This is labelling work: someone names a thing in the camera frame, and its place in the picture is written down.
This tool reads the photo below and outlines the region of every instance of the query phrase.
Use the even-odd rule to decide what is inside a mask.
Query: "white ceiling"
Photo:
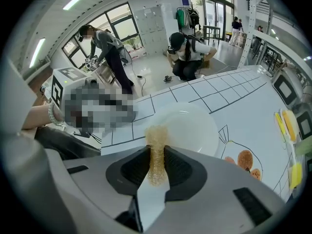
[[[37,61],[51,57],[61,42],[85,23],[88,16],[116,0],[80,0],[68,11],[63,7],[70,0],[35,0],[14,29],[7,47],[7,54],[18,71],[24,74],[38,41],[46,38]]]

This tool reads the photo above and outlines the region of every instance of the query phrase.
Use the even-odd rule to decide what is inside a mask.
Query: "white shirt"
[[[202,44],[198,41],[195,42],[195,51],[193,51],[192,49],[192,40],[189,40],[191,47],[190,47],[190,51],[191,51],[191,57],[188,61],[191,60],[201,60],[202,56],[200,54],[208,54],[210,52],[210,46]],[[185,51],[183,52],[177,52],[179,59],[185,61]]]

